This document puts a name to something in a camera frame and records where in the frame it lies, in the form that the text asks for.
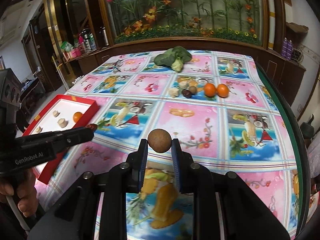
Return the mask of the person's left hand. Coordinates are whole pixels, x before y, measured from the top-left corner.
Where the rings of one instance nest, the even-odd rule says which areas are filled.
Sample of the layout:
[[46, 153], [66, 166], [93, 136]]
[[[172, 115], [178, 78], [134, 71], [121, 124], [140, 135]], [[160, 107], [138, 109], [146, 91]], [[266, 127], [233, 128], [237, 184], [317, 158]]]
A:
[[18, 209], [24, 217], [30, 217], [36, 213], [39, 201], [37, 200], [37, 191], [35, 189], [35, 174], [32, 169], [25, 171], [25, 178], [22, 183], [13, 188], [11, 184], [1, 178], [1, 203], [6, 203], [6, 196], [13, 196], [15, 193], [20, 201], [17, 204]]

